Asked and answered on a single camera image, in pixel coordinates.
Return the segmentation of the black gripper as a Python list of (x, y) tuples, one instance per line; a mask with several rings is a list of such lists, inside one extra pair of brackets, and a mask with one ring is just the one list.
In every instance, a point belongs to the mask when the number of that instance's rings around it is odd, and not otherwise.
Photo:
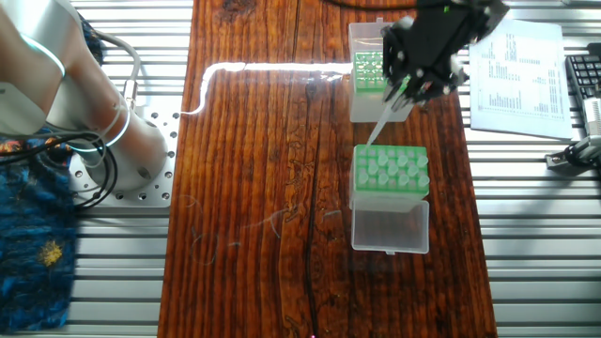
[(501, 0), (420, 1), (416, 17), (385, 26), (385, 102), (415, 103), (419, 71), (424, 73), (419, 98), (445, 96), (463, 85), (469, 75), (452, 56), (489, 36), (508, 11)]

